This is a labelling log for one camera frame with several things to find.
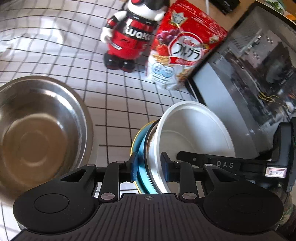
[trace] ribbed black surface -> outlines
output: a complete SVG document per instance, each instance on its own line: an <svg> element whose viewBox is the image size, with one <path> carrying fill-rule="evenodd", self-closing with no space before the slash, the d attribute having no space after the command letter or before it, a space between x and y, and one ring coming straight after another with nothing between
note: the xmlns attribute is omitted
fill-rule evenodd
<svg viewBox="0 0 296 241"><path fill-rule="evenodd" d="M21 232L14 241L283 241L276 232L255 236L231 234L212 225L196 204L183 203L174 194L124 194L103 204L84 226L65 234Z"/></svg>

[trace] white checkered tablecloth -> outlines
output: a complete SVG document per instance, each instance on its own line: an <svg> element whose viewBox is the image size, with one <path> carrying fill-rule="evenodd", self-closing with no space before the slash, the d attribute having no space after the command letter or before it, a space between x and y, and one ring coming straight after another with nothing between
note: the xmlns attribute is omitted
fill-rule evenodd
<svg viewBox="0 0 296 241"><path fill-rule="evenodd" d="M72 87L85 101L94 124L90 162L106 167L129 158L132 140L146 123L159 119L174 103L194 100L185 87L157 89L145 78L149 50L136 71L108 70L99 36L118 0L12 0L0 6L0 84L23 76L44 75ZM132 183L122 192L137 192ZM1 203L0 240L20 230L12 208Z"/></svg>

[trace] blue circle on package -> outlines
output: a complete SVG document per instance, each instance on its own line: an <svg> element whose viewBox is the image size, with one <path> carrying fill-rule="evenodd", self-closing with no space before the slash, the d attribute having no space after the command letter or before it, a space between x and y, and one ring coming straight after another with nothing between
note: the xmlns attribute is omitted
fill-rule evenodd
<svg viewBox="0 0 296 241"><path fill-rule="evenodd" d="M164 66L161 63L155 63L152 65L152 72L155 74L161 74Z"/></svg>
<svg viewBox="0 0 296 241"><path fill-rule="evenodd" d="M172 75L174 74L174 68L173 67L163 68L163 71L161 74L166 78L172 77Z"/></svg>

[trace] figurine head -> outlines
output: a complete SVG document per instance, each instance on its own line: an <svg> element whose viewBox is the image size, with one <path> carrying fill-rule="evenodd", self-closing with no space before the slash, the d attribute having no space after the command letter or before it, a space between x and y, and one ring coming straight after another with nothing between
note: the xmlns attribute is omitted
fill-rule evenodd
<svg viewBox="0 0 296 241"><path fill-rule="evenodd" d="M127 4L129 11L151 21L162 20L169 6L170 0L128 0Z"/></svg>

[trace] toy figure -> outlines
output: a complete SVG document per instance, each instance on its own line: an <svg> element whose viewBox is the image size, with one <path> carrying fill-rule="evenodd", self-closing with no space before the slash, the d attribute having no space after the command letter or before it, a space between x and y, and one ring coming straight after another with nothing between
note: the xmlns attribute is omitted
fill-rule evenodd
<svg viewBox="0 0 296 241"><path fill-rule="evenodd" d="M128 0L125 5L127 10L119 11L108 19L100 39L109 47L104 55L105 66L132 72L135 59L145 51L170 0Z"/></svg>

